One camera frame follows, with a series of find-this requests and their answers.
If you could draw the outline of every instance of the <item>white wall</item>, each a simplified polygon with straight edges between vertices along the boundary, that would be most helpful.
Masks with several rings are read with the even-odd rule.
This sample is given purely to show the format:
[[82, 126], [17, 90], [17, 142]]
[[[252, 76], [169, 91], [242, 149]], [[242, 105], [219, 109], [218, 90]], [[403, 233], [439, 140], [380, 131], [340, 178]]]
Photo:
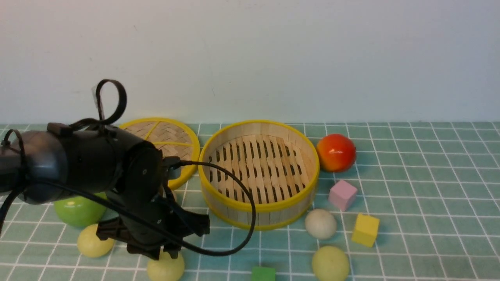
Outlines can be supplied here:
[[103, 78], [128, 91], [122, 121], [500, 120], [500, 0], [4, 0], [0, 13], [0, 123], [97, 117]]

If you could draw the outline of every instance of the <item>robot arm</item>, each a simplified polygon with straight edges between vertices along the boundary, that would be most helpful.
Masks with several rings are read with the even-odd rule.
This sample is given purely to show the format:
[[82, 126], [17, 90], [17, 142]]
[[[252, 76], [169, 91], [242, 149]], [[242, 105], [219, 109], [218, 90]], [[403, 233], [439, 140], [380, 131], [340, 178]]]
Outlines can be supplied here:
[[[97, 88], [99, 101], [100, 88], [106, 82], [114, 83], [120, 94], [118, 108], [110, 118], [103, 120], [99, 110], [100, 120], [87, 118], [71, 125], [49, 123], [46, 131], [7, 133], [0, 147], [0, 196], [9, 196], [0, 208], [0, 233], [14, 197], [39, 205], [84, 196], [118, 212], [118, 217], [98, 224], [96, 235], [101, 240], [127, 243], [131, 254], [157, 260], [162, 248], [174, 259], [183, 246], [212, 256], [226, 256], [242, 249], [255, 226], [255, 204], [241, 181], [210, 163], [162, 155], [152, 143], [111, 125], [125, 110], [126, 94], [119, 82], [103, 80]], [[17, 135], [13, 143], [8, 141], [10, 133]], [[183, 241], [191, 234], [201, 237], [210, 233], [209, 216], [182, 209], [168, 188], [172, 171], [185, 165], [209, 165], [229, 173], [249, 196], [253, 223], [239, 247], [215, 252]], [[160, 187], [165, 197], [159, 193]], [[108, 201], [94, 195], [100, 192], [106, 193]]]

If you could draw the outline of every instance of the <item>black cable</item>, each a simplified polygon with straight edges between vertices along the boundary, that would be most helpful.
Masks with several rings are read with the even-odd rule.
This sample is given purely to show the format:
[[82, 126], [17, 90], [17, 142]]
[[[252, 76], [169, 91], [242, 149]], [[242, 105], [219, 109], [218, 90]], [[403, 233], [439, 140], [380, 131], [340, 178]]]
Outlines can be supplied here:
[[[118, 90], [118, 105], [116, 106], [116, 109], [114, 110], [114, 113], [109, 117], [104, 120], [102, 120], [102, 117], [104, 116], [104, 113], [102, 112], [101, 108], [101, 89], [103, 88], [104, 84], [106, 83], [112, 83], [116, 89]], [[127, 107], [127, 91], [125, 91], [125, 87], [118, 81], [112, 80], [112, 79], [103, 79], [97, 84], [97, 89], [95, 90], [95, 96], [97, 98], [97, 110], [99, 113], [99, 120], [95, 118], [84, 118], [81, 119], [71, 125], [69, 125], [73, 131], [78, 131], [81, 130], [85, 127], [92, 126], [92, 125], [111, 125], [118, 121], [120, 117], [122, 117], [123, 113], [125, 112], [125, 108]]]
[[[18, 139], [19, 142], [19, 151], [11, 147], [11, 142], [9, 141], [9, 137], [11, 134], [14, 133], [15, 136]], [[26, 185], [24, 184], [25, 180], [29, 176], [29, 169], [28, 169], [28, 160], [26, 158], [26, 150], [25, 150], [25, 143], [23, 141], [23, 136], [21, 133], [16, 130], [16, 129], [9, 129], [7, 133], [5, 134], [5, 137], [1, 141], [1, 145], [4, 147], [9, 147], [11, 150], [14, 150], [16, 152], [19, 152], [19, 155], [21, 157], [21, 169], [20, 169], [20, 178], [21, 178], [21, 184], [16, 186], [10, 193], [9, 195], [5, 198], [5, 201], [3, 201], [3, 204], [0, 207], [0, 236], [2, 235], [2, 228], [4, 227], [4, 222], [7, 217], [7, 213], [9, 212], [9, 209], [11, 208], [12, 203], [18, 197], [21, 193], [26, 188]]]
[[0, 207], [0, 236], [2, 235], [2, 228], [4, 227], [4, 222], [7, 217], [7, 213], [9, 212], [9, 209], [16, 199], [23, 191], [25, 190], [25, 185], [18, 185], [17, 188], [12, 190], [9, 195], [7, 195], [7, 198], [5, 198], [5, 201], [3, 201], [3, 204]]
[[152, 223], [149, 223], [148, 221], [146, 221], [146, 220], [144, 220], [144, 219], [142, 219], [142, 218], [134, 215], [133, 213], [130, 213], [130, 212], [124, 210], [120, 206], [117, 206], [114, 203], [112, 203], [110, 201], [107, 201], [107, 200], [105, 200], [105, 199], [103, 199], [103, 198], [101, 198], [101, 197], [99, 197], [97, 195], [80, 191], [78, 189], [66, 186], [66, 185], [61, 184], [59, 182], [53, 181], [51, 179], [36, 179], [34, 181], [34, 183], [35, 184], [51, 185], [53, 187], [56, 187], [56, 188], [59, 188], [59, 189], [71, 192], [73, 194], [76, 194], [76, 195], [79, 195], [79, 196], [82, 196], [82, 197], [85, 197], [85, 198], [87, 198], [89, 200], [92, 200], [92, 201], [94, 201], [94, 202], [96, 202], [96, 203], [98, 203], [100, 205], [103, 205], [104, 207], [106, 207], [106, 208], [108, 208], [110, 210], [113, 210], [113, 211], [117, 212], [118, 214], [120, 214], [122, 216], [125, 216], [125, 217], [131, 219], [132, 221], [134, 221], [134, 222], [136, 222], [138, 224], [141, 224], [141, 225], [149, 228], [150, 230], [153, 230], [153, 231], [155, 231], [155, 232], [163, 235], [168, 240], [170, 240], [170, 241], [172, 241], [172, 242], [174, 242], [174, 243], [176, 243], [176, 244], [178, 244], [178, 245], [180, 245], [180, 246], [182, 246], [182, 247], [184, 247], [184, 248], [186, 248], [188, 250], [191, 250], [193, 252], [196, 252], [196, 253], [199, 253], [199, 254], [202, 254], [202, 255], [206, 255], [206, 256], [213, 256], [213, 257], [224, 257], [224, 256], [229, 256], [229, 255], [237, 253], [239, 250], [243, 249], [243, 247], [245, 247], [248, 244], [248, 242], [252, 238], [252, 234], [254, 233], [255, 223], [256, 223], [256, 219], [257, 219], [257, 211], [256, 211], [256, 206], [255, 206], [254, 200], [252, 198], [252, 195], [250, 194], [250, 192], [248, 191], [248, 189], [245, 187], [245, 185], [243, 184], [243, 182], [241, 182], [241, 180], [239, 180], [233, 173], [229, 172], [228, 170], [224, 169], [223, 167], [217, 166], [217, 165], [212, 164], [212, 163], [206, 163], [206, 162], [181, 161], [181, 166], [188, 166], [188, 165], [209, 166], [209, 167], [212, 167], [212, 168], [220, 170], [221, 172], [227, 174], [234, 181], [236, 181], [236, 183], [243, 189], [243, 192], [248, 196], [248, 198], [250, 200], [250, 204], [251, 204], [251, 209], [252, 209], [251, 225], [250, 225], [250, 229], [248, 231], [248, 234], [247, 234], [246, 238], [237, 247], [235, 247], [233, 249], [230, 249], [230, 250], [225, 250], [225, 251], [213, 251], [213, 250], [208, 250], [208, 249], [200, 248], [198, 246], [195, 246], [195, 245], [193, 245], [191, 243], [188, 243], [188, 242], [182, 240], [181, 238], [173, 235], [172, 233], [170, 233], [170, 232], [168, 232], [166, 230], [163, 230], [163, 229], [157, 227], [156, 225], [154, 225]]

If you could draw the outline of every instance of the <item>yellow rim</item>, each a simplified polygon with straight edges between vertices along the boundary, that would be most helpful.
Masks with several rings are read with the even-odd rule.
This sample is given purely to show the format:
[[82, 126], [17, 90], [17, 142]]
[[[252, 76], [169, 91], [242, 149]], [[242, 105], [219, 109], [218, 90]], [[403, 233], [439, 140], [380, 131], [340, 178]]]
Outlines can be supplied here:
[[[139, 124], [139, 123], [142, 123], [142, 122], [148, 122], [148, 121], [156, 121], [156, 124], [153, 126], [153, 128], [151, 128], [151, 130], [149, 132], [147, 132], [147, 135], [146, 135], [145, 139], [147, 139], [150, 136], [150, 134], [153, 132], [153, 130], [156, 128], [156, 126], [160, 122], [174, 124], [174, 125], [176, 125], [178, 127], [181, 127], [187, 133], [187, 135], [189, 136], [189, 138], [191, 140], [191, 144], [175, 143], [175, 142], [153, 142], [153, 144], [154, 145], [158, 145], [158, 144], [171, 144], [171, 145], [192, 146], [191, 161], [198, 161], [198, 159], [200, 158], [200, 150], [201, 150], [200, 149], [200, 141], [198, 140], [198, 137], [197, 137], [196, 133], [193, 132], [193, 130], [190, 127], [188, 127], [186, 124], [184, 124], [182, 122], [179, 122], [179, 121], [173, 120], [173, 119], [168, 119], [168, 118], [156, 118], [156, 117], [152, 117], [152, 118], [142, 118], [142, 119], [132, 120], [130, 122], [126, 122], [126, 123], [121, 124], [119, 127], [121, 129], [125, 129], [125, 128], [129, 127], [129, 126], [136, 125], [136, 124]], [[179, 187], [181, 187], [196, 172], [196, 168], [197, 168], [196, 165], [185, 166], [181, 170], [179, 178], [171, 179], [171, 180], [168, 181], [168, 187], [171, 190], [176, 190]]]
[[[289, 199], [286, 199], [286, 200], [283, 200], [280, 202], [266, 203], [266, 204], [255, 204], [255, 206], [256, 206], [257, 211], [262, 213], [262, 212], [273, 212], [273, 211], [282, 210], [286, 207], [290, 207], [290, 206], [297, 204], [302, 199], [304, 199], [311, 191], [314, 190], [314, 187], [316, 186], [316, 184], [318, 182], [318, 177], [320, 176], [320, 159], [318, 157], [318, 154], [316, 153], [316, 148], [313, 145], [313, 143], [305, 135], [303, 135], [300, 131], [296, 130], [295, 128], [293, 128], [291, 126], [288, 126], [288, 125], [283, 124], [283, 123], [275, 122], [275, 121], [269, 121], [269, 120], [248, 120], [248, 121], [242, 121], [242, 122], [238, 122], [238, 123], [234, 123], [232, 125], [226, 126], [223, 129], [216, 132], [214, 135], [212, 135], [212, 137], [210, 137], [208, 139], [208, 141], [206, 142], [206, 144], [203, 147], [201, 154], [199, 156], [200, 161], [203, 161], [207, 147], [213, 141], [213, 139], [215, 139], [218, 135], [223, 134], [225, 131], [227, 131], [231, 128], [238, 127], [238, 126], [245, 125], [245, 124], [251, 124], [251, 123], [265, 123], [265, 124], [273, 124], [273, 125], [285, 127], [288, 130], [293, 131], [298, 136], [300, 136], [309, 145], [310, 149], [312, 151], [314, 151], [314, 165], [316, 166], [316, 169], [315, 169], [316, 172], [315, 172], [315, 175], [312, 177], [312, 180], [302, 190], [302, 192], [298, 193], [297, 195], [295, 195]], [[221, 193], [219, 193], [215, 189], [215, 187], [213, 187], [210, 184], [207, 176], [205, 175], [205, 172], [203, 171], [203, 167], [201, 167], [201, 166], [198, 167], [198, 173], [199, 173], [199, 178], [200, 178], [201, 184], [205, 187], [205, 189], [208, 192], [210, 192], [212, 195], [214, 195], [224, 205], [229, 206], [229, 207], [236, 209], [236, 210], [239, 210], [239, 211], [243, 211], [243, 212], [251, 212], [252, 211], [252, 207], [251, 207], [250, 203], [238, 202], [236, 200], [228, 198], [228, 197], [222, 195]]]
[[[210, 212], [212, 212], [214, 215], [216, 215], [219, 219], [221, 219], [225, 223], [230, 224], [230, 225], [235, 226], [235, 227], [240, 228], [240, 229], [244, 229], [244, 230], [250, 229], [249, 224], [241, 223], [239, 221], [229, 219], [229, 218], [221, 215], [214, 208], [212, 208], [212, 206], [208, 202], [206, 204], [207, 204], [208, 208], [210, 209]], [[286, 227], [287, 225], [294, 223], [296, 220], [298, 220], [300, 217], [302, 217], [302, 215], [304, 215], [304, 213], [307, 212], [307, 210], [309, 210], [309, 208], [311, 207], [312, 204], [313, 204], [313, 202], [311, 201], [311, 203], [309, 203], [307, 205], [307, 208], [305, 208], [302, 212], [300, 212], [300, 214], [292, 217], [291, 219], [288, 219], [288, 220], [285, 220], [283, 222], [276, 223], [276, 224], [256, 225], [254, 230], [255, 231], [271, 231], [271, 230], [279, 229], [282, 227]]]

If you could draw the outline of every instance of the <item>wooden block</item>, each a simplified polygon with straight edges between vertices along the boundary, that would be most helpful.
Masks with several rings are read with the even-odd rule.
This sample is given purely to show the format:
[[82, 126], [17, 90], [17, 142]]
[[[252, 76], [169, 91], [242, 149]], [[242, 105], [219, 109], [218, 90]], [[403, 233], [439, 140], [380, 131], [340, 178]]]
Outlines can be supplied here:
[[331, 189], [328, 201], [345, 212], [356, 200], [358, 189], [345, 180], [340, 180]]
[[366, 247], [373, 247], [379, 234], [380, 219], [359, 213], [351, 240]]
[[276, 281], [276, 269], [255, 266], [251, 270], [251, 281]]

